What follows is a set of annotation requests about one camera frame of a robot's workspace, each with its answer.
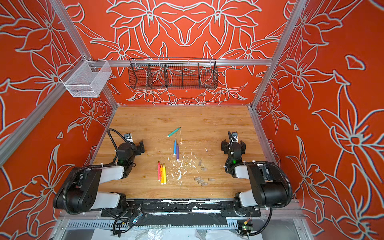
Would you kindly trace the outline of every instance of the wooden tabletop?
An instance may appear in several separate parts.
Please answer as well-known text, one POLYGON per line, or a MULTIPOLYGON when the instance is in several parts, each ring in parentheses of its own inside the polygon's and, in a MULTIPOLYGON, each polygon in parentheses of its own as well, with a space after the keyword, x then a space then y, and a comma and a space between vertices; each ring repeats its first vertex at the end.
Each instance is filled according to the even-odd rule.
MULTIPOLYGON (((228 131, 237 132, 247 144, 245 161, 264 161, 264 154, 246 106, 119 107, 110 128, 121 134, 132 133, 137 145, 144 142, 145 153, 136 156, 136 166, 127 178, 99 186, 99 191, 122 192, 128 199, 233 198, 250 189, 247 179, 235 179, 223 168, 227 155, 221 141, 228 131), (181 126, 171 137, 169 133, 181 126), (175 138, 180 146, 180 162, 173 155, 175 138), (157 163, 166 165, 167 184, 157 177, 157 163), (202 187, 194 178, 206 182, 202 187)), ((112 133, 117 146, 123 140, 112 133)), ((109 163, 115 151, 108 135, 103 139, 94 163, 109 163)))

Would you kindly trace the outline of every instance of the peeled table surface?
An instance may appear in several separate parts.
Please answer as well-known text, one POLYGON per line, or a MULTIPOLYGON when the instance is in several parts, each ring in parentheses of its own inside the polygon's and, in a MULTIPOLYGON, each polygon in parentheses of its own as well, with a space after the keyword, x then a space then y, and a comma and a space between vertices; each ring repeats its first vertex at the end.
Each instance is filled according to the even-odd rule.
MULTIPOLYGON (((239 140, 247 144, 244 161, 265 160, 246 106, 122 106, 110 128, 121 134, 132 133, 135 144, 144 142, 146 152, 136 156, 136 166, 127 178, 99 186, 99 191, 122 192, 128 199, 225 199, 249 190, 249 180, 232 178, 224 171, 227 155, 221 151, 221 141, 229 141, 228 131, 237 132, 239 140), (181 131, 167 137, 179 126, 181 131), (179 162, 173 155, 175 138, 180 146, 179 162), (201 171, 199 160, 207 171, 201 171), (158 181, 158 161, 166 165, 166 185, 158 181), (210 177, 215 181, 202 187, 194 180, 197 176, 205 182, 210 177)), ((116 134, 112 136, 117 146, 123 142, 116 134)), ((109 163, 114 155, 106 135, 94 164, 109 163)))

